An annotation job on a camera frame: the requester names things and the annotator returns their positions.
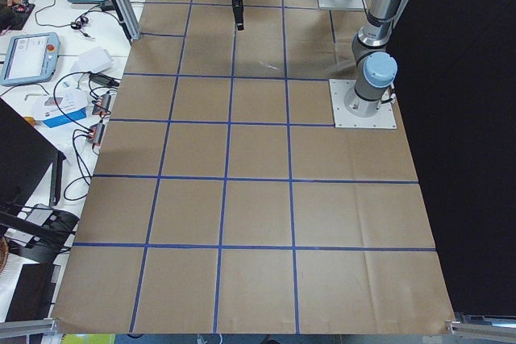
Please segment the orange usb hub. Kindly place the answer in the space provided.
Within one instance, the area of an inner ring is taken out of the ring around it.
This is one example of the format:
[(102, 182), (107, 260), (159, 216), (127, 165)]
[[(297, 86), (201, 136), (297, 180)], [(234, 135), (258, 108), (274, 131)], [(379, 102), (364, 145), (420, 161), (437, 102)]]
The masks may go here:
[(89, 134), (86, 138), (92, 145), (92, 148), (99, 147), (101, 145), (105, 129), (106, 125), (103, 122), (98, 122), (89, 128)]
[(100, 97), (97, 97), (92, 101), (93, 109), (92, 115), (97, 115), (100, 117), (109, 116), (111, 113), (110, 104), (111, 104), (112, 96), (108, 93), (103, 94)]

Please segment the white folded paper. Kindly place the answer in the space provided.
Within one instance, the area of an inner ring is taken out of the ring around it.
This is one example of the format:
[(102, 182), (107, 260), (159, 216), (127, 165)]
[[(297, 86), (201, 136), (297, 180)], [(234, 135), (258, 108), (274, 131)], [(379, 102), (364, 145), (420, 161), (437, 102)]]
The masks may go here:
[(113, 64), (114, 60), (110, 53), (105, 48), (98, 46), (78, 55), (76, 62), (71, 68), (71, 72), (101, 73)]

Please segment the black red button box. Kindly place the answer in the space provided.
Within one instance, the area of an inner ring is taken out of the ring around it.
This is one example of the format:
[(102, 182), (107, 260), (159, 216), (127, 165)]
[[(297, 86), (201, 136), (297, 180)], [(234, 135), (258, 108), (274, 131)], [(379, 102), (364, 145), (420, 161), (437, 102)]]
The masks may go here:
[(26, 2), (17, 6), (1, 5), (1, 31), (21, 31), (34, 8), (34, 4)]

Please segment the black monitor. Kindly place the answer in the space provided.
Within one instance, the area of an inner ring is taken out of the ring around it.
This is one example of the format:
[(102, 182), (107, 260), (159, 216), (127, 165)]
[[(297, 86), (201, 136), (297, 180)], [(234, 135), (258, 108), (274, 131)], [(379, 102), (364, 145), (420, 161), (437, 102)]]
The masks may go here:
[(60, 200), (65, 155), (9, 104), (1, 101), (1, 202), (24, 205), (47, 171), (49, 204)]

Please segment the upper orange usb hub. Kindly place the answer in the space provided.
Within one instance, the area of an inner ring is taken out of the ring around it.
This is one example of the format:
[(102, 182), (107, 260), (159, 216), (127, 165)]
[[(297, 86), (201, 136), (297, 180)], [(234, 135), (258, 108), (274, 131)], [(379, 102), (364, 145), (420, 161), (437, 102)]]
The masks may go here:
[(112, 96), (108, 93), (103, 94), (100, 97), (97, 97), (92, 101), (93, 109), (92, 115), (97, 115), (100, 117), (109, 116), (111, 113), (110, 104), (111, 104)]

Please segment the lower orange usb hub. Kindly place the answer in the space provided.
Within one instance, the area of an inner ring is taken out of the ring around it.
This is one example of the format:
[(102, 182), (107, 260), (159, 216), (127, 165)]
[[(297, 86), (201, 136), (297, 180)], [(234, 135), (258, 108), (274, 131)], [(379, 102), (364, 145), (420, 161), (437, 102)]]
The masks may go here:
[(105, 129), (106, 125), (103, 122), (98, 122), (89, 128), (89, 134), (86, 138), (92, 145), (92, 148), (99, 147), (101, 145)]

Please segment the black power adapter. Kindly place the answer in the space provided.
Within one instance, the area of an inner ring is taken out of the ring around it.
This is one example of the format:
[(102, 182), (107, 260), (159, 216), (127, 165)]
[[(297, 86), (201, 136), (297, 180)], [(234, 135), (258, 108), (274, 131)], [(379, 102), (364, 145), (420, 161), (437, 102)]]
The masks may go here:
[(92, 73), (89, 75), (89, 80), (107, 88), (119, 87), (119, 82), (115, 78), (103, 73)]

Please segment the near blue teach pendant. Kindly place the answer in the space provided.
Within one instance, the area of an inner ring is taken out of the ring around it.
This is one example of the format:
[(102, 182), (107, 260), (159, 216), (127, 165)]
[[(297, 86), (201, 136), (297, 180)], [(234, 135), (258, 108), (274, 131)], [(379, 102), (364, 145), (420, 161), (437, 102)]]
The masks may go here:
[(11, 38), (1, 72), (1, 85), (49, 81), (56, 71), (59, 51), (60, 39), (55, 32)]

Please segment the blue white cardboard box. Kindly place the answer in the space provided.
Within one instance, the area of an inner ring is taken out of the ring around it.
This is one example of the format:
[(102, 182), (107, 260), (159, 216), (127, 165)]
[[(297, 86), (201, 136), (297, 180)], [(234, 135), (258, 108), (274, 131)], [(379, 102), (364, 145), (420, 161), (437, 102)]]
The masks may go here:
[(88, 99), (79, 89), (59, 92), (55, 97), (39, 97), (32, 107), (32, 117), (49, 128), (86, 118)]

